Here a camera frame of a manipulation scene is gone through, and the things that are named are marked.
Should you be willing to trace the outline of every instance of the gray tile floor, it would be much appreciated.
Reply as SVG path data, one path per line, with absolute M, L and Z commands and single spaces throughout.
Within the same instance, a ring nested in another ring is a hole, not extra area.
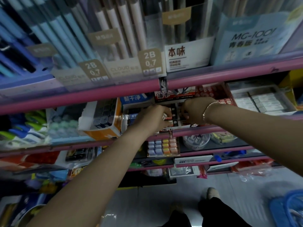
M 102 227 L 156 227 L 169 219 L 169 205 L 181 202 L 192 227 L 202 224 L 197 210 L 201 195 L 215 187 L 221 199 L 252 226 L 274 226 L 267 201 L 294 189 L 303 189 L 303 178 L 294 172 L 273 169 L 270 176 L 241 181 L 237 174 L 210 175 L 208 179 L 178 178 L 175 185 L 117 191 L 108 204 Z

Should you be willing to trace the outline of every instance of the leg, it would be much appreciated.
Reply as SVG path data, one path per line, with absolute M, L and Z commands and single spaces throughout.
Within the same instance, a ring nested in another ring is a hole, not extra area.
M 215 188 L 209 188 L 207 199 L 202 199 L 198 209 L 203 216 L 203 227 L 208 226 L 250 226 L 232 208 L 224 204 Z
M 191 227 L 187 215 L 183 212 L 181 205 L 171 205 L 171 216 L 169 221 L 162 227 Z

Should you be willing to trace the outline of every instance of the blue basket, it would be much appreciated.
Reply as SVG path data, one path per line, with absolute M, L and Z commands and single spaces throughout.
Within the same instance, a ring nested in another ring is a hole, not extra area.
M 303 210 L 303 190 L 293 190 L 284 197 L 272 199 L 269 209 L 277 227 L 298 227 L 289 209 Z

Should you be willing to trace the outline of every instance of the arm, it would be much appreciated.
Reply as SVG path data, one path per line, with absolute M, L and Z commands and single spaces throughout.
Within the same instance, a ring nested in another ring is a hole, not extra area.
M 142 143 L 170 125 L 167 107 L 150 106 L 110 147 L 64 187 L 28 227 L 95 227 Z
M 215 124 L 252 145 L 267 156 L 303 176 L 303 124 L 279 116 L 270 116 L 243 108 L 214 103 L 213 98 L 201 97 L 185 101 L 191 123 Z

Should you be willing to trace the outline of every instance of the gold bracelet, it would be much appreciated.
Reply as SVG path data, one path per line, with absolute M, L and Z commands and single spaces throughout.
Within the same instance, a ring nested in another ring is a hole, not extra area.
M 214 104 L 214 103 L 219 103 L 219 102 L 217 101 L 217 102 L 212 102 L 212 103 L 210 103 L 210 104 L 206 107 L 206 109 L 204 110 L 204 112 L 203 112 L 202 119 L 203 119 L 203 121 L 204 121 L 205 123 L 207 123 L 207 122 L 205 121 L 205 112 L 206 112 L 206 110 L 209 108 L 209 106 L 212 105 L 212 104 Z

